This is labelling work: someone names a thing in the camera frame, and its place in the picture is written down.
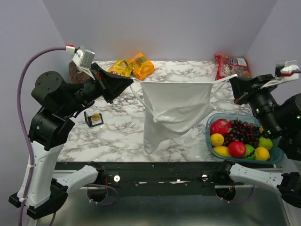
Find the orange snack bag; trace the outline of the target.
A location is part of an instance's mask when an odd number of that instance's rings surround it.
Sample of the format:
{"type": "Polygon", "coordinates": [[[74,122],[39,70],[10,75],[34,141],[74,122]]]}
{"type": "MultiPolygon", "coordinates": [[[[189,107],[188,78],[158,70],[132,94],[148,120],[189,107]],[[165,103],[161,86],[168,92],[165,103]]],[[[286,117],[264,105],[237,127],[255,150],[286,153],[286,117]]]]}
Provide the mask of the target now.
{"type": "Polygon", "coordinates": [[[154,64],[143,53],[138,53],[128,62],[132,66],[132,75],[141,81],[155,71],[154,64]]]}

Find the red dragon fruit toy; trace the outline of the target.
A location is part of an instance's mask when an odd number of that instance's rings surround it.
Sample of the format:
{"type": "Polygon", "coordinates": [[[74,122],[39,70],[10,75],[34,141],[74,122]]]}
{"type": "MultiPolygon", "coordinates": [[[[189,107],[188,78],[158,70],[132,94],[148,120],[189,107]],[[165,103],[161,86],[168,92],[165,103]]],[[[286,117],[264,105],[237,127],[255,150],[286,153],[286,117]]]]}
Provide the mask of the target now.
{"type": "Polygon", "coordinates": [[[232,131],[232,125],[227,119],[218,119],[210,125],[210,134],[221,134],[223,136],[229,134],[232,131]]]}

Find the teal plastic fruit basket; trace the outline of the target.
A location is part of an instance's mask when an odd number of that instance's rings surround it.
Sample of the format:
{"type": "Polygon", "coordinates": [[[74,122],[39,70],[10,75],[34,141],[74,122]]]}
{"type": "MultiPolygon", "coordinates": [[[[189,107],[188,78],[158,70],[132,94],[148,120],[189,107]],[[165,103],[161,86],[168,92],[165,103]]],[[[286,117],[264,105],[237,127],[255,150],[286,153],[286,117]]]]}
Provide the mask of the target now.
{"type": "Polygon", "coordinates": [[[246,163],[256,163],[256,164],[267,164],[267,165],[273,165],[278,164],[282,161],[284,152],[278,147],[278,143],[280,141],[280,137],[273,139],[273,147],[269,150],[270,158],[267,161],[258,161],[258,160],[250,160],[250,159],[242,159],[242,158],[233,158],[233,157],[225,157],[222,155],[219,155],[213,150],[213,147],[210,142],[210,127],[213,122],[215,122],[218,119],[227,119],[227,120],[235,120],[239,119],[242,121],[246,121],[248,123],[253,123],[256,126],[260,126],[261,124],[254,116],[249,115],[240,115],[240,114],[230,114],[230,113],[215,113],[211,115],[208,120],[206,121],[206,145],[211,154],[213,156],[222,159],[222,160],[228,160],[228,161],[234,161],[234,162],[246,162],[246,163]]]}

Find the white cloth garment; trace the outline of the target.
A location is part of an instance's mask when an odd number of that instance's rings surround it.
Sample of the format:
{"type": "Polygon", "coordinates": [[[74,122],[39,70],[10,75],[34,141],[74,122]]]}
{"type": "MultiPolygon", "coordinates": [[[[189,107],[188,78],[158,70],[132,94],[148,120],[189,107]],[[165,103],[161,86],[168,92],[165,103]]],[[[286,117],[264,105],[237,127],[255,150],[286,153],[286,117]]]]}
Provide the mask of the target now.
{"type": "Polygon", "coordinates": [[[211,99],[214,84],[224,85],[237,74],[212,82],[139,82],[143,91],[140,98],[145,107],[143,147],[152,154],[165,140],[178,138],[206,118],[215,107],[211,99]]]}

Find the green bowl with brown paper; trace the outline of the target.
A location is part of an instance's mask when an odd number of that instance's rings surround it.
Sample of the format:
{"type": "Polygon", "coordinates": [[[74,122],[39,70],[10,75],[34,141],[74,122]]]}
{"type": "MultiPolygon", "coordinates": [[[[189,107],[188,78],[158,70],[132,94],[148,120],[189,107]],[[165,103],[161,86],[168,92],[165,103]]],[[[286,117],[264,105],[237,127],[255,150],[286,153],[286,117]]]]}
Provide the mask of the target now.
{"type": "Polygon", "coordinates": [[[89,78],[92,78],[92,74],[87,67],[77,67],[76,64],[71,61],[68,65],[69,75],[73,84],[82,83],[89,78]]]}

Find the yellow chips bag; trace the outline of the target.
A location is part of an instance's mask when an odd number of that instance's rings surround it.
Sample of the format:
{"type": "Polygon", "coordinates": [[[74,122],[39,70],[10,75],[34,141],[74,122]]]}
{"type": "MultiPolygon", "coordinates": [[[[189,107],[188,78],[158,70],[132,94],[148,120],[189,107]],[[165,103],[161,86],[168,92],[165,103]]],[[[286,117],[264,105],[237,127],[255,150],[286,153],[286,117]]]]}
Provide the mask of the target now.
{"type": "Polygon", "coordinates": [[[109,73],[130,77],[132,73],[132,65],[128,60],[118,60],[108,70],[109,73]]]}

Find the yellow fruit front left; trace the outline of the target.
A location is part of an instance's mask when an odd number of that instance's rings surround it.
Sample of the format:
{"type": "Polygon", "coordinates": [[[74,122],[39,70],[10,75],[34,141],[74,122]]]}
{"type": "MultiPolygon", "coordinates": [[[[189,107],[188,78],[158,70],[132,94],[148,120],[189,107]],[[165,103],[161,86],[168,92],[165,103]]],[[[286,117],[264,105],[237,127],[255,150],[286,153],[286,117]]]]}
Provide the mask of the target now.
{"type": "Polygon", "coordinates": [[[219,133],[214,133],[210,136],[210,142],[214,147],[222,146],[224,143],[224,136],[219,133]]]}

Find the red snack bag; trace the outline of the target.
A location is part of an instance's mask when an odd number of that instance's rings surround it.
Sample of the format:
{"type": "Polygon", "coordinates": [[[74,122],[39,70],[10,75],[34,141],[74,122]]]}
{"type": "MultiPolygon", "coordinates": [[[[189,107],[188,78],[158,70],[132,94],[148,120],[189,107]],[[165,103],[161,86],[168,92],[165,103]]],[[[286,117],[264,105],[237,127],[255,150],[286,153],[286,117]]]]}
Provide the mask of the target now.
{"type": "Polygon", "coordinates": [[[248,61],[245,58],[226,55],[215,55],[214,57],[218,63],[216,80],[233,74],[237,74],[239,77],[251,78],[248,61]]]}

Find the green fruit with black squiggle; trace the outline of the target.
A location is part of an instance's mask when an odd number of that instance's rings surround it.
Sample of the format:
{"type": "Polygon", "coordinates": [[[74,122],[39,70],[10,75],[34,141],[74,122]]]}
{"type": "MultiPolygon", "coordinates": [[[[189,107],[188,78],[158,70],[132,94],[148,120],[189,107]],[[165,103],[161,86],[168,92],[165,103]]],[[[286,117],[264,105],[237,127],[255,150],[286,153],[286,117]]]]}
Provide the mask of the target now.
{"type": "Polygon", "coordinates": [[[253,146],[246,144],[246,153],[243,156],[243,159],[254,159],[255,157],[255,149],[253,148],[253,146]]]}

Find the yellow lemon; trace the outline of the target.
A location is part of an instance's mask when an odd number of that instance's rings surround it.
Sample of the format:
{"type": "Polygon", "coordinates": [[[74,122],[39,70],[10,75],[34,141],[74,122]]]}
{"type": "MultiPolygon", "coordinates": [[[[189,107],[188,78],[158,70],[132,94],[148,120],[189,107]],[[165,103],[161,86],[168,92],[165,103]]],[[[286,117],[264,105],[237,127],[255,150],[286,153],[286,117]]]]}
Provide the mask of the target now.
{"type": "Polygon", "coordinates": [[[262,146],[259,146],[255,149],[255,159],[257,161],[267,161],[270,158],[269,151],[262,146]]]}
{"type": "Polygon", "coordinates": [[[223,156],[223,157],[231,157],[228,147],[226,146],[215,146],[213,150],[216,154],[223,156]]]}

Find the red apple toy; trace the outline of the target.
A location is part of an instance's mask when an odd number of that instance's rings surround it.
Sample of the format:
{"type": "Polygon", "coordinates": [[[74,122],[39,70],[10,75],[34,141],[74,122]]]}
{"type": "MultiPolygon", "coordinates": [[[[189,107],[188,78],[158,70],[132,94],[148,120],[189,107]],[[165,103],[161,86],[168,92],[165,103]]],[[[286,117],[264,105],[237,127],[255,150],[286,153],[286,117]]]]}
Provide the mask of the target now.
{"type": "Polygon", "coordinates": [[[234,141],[229,144],[228,152],[233,158],[242,158],[246,153],[246,146],[242,142],[234,141]]]}

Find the yellow lemon front right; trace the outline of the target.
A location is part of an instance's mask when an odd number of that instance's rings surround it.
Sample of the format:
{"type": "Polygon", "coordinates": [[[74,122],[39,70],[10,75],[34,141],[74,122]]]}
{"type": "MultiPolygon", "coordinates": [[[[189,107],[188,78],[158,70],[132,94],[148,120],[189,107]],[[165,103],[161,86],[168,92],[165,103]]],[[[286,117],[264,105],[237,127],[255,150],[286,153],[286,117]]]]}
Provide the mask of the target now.
{"type": "Polygon", "coordinates": [[[269,151],[262,146],[259,146],[255,149],[255,159],[257,161],[267,161],[270,158],[269,151]]]}

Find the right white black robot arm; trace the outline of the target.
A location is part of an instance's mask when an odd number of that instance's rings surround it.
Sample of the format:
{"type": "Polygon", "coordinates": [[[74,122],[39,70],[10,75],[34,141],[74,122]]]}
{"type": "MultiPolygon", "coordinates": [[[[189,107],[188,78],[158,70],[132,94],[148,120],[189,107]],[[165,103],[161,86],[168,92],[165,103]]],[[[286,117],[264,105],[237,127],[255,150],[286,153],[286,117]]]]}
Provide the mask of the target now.
{"type": "MultiPolygon", "coordinates": [[[[298,78],[296,73],[287,77],[266,74],[255,78],[236,75],[230,78],[235,104],[249,104],[255,118],[264,129],[264,136],[270,139],[279,138],[278,147],[295,164],[301,162],[301,96],[294,95],[282,105],[278,105],[271,92],[278,85],[298,78]]],[[[301,206],[300,171],[268,173],[224,161],[216,173],[216,178],[223,185],[234,181],[276,190],[286,203],[297,208],[301,206]]]]}

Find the aluminium frame profile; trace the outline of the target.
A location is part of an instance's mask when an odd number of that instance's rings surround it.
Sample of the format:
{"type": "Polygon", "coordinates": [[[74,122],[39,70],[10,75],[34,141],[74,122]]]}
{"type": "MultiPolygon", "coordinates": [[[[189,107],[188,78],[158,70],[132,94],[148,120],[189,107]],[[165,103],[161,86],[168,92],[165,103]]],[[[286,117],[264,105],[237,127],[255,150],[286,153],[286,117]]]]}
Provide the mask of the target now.
{"type": "Polygon", "coordinates": [[[39,226],[297,226],[293,209],[278,194],[236,186],[232,202],[217,195],[104,197],[99,188],[73,193],[39,226]]]}

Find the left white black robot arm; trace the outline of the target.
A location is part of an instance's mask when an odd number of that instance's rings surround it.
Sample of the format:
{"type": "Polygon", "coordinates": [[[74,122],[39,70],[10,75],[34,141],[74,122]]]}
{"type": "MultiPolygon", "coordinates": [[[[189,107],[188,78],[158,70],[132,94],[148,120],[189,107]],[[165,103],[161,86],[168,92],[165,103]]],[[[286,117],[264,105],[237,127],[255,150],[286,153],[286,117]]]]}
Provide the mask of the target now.
{"type": "Polygon", "coordinates": [[[32,97],[41,105],[34,115],[29,132],[31,148],[24,182],[17,193],[9,197],[15,207],[27,207],[27,215],[40,219],[56,213],[72,192],[104,182],[105,169],[96,162],[64,177],[53,178],[58,156],[74,126],[73,118],[103,97],[112,103],[133,79],[91,66],[91,77],[82,83],[69,84],[55,71],[41,74],[35,83],[32,97]]]}

